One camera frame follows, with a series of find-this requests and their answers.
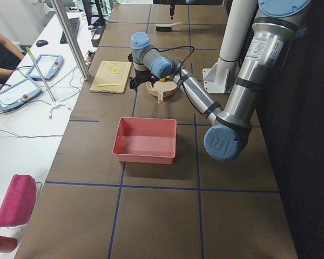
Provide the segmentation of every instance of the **white desk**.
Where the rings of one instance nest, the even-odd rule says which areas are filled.
[[[68,13],[69,18],[80,17],[80,13]],[[91,32],[87,29],[87,22],[85,19],[80,20],[80,27],[77,36],[79,47],[83,56],[88,50],[95,50],[91,44]],[[47,27],[43,30],[37,40],[45,39],[49,42],[48,45],[37,47],[34,44],[31,51],[35,57],[39,54],[60,54],[64,57],[64,64],[58,74],[50,81],[49,86],[54,85],[57,81],[62,79],[77,64],[69,48],[68,44],[60,44],[60,37],[62,28],[56,16],[49,22]],[[27,54],[21,61],[21,66],[32,65],[32,61]],[[71,84],[77,88],[70,86],[72,73],[66,78],[56,84],[52,89],[52,93],[57,100],[63,100],[67,97],[77,93],[83,82],[82,74],[79,69],[75,69],[73,80]],[[24,77],[15,71],[7,84],[14,84]],[[43,83],[38,83],[42,90],[45,91]],[[78,94],[65,102],[73,109],[77,101]],[[0,129],[15,133],[20,136],[37,136],[37,135],[62,135],[68,124],[71,111],[66,107],[54,109],[52,112],[52,119],[49,119],[49,112],[51,106],[35,100],[43,100],[47,103],[52,103],[47,91],[40,94],[33,102],[23,105],[21,108],[0,114]],[[11,134],[0,131],[0,206],[6,193],[7,187],[14,174],[29,174],[36,179],[36,181],[44,182],[48,171],[53,162],[54,156],[60,144],[61,137],[48,138],[15,138]],[[17,229],[0,229],[0,235],[14,236],[21,240],[24,234]],[[1,254],[0,258],[14,258],[16,251],[9,254]]]

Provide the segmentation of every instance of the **blue joint cap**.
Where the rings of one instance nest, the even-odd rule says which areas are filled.
[[[281,18],[300,12],[310,2],[311,0],[259,0],[258,4],[265,15]]]
[[[147,47],[150,44],[149,35],[145,32],[136,32],[131,36],[131,48],[134,50],[140,50]]]
[[[208,129],[204,136],[204,147],[213,159],[222,162],[236,158],[242,150],[239,135],[224,125]]]
[[[166,57],[155,59],[150,66],[150,71],[158,78],[164,78],[172,73],[173,65]]]

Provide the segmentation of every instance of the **computer mouse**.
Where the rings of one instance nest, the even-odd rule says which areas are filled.
[[[48,44],[48,42],[46,40],[44,40],[44,39],[39,39],[36,42],[36,46],[38,46],[38,47],[42,47],[42,46],[47,45],[47,44]]]

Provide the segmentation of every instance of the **tablet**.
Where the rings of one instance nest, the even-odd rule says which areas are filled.
[[[36,63],[45,80],[51,80],[57,74],[63,61],[63,56],[47,54],[40,54],[36,59]],[[28,70],[25,76],[34,80],[41,80],[41,76],[39,75],[35,65]]]
[[[42,89],[31,78],[25,78],[0,92],[0,109],[7,111],[19,108],[41,92]]]

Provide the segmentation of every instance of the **label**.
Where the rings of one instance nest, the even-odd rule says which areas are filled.
[[[275,65],[282,47],[283,42],[278,39],[253,37],[246,58],[259,61],[260,65],[272,67]]]

